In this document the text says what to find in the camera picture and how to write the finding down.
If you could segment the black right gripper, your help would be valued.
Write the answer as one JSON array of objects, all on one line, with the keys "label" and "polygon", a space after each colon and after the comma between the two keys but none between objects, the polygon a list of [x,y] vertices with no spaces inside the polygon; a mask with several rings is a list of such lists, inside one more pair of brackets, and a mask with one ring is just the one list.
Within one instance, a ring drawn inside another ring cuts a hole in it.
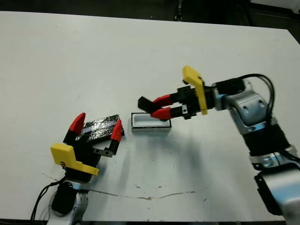
[{"label": "black right gripper", "polygon": [[[215,100],[213,89],[211,87],[204,86],[204,96],[207,108],[214,108]],[[174,108],[161,108],[150,114],[151,117],[159,120],[170,120],[177,117],[183,117],[188,120],[201,111],[195,88],[191,88],[191,86],[178,88],[176,93],[158,97],[152,102],[159,107],[171,106],[174,103],[181,104],[181,106]]]}]

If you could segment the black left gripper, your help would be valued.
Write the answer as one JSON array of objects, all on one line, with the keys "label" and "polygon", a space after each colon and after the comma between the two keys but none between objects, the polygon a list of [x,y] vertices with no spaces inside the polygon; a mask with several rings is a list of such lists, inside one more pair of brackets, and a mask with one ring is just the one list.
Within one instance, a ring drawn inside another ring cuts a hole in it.
[{"label": "black left gripper", "polygon": [[[85,116],[86,113],[83,112],[73,120],[65,135],[63,143],[73,143],[76,140],[77,136],[81,133],[83,129]],[[105,147],[104,149],[98,149],[87,143],[76,144],[75,158],[77,161],[80,161],[85,165],[89,165],[96,168],[102,156],[111,158],[112,156],[116,155],[121,139],[122,121],[121,119],[119,119],[113,128],[109,147]],[[65,170],[66,178],[71,180],[89,182],[93,176],[90,173],[82,172],[68,167],[66,167]]]}]

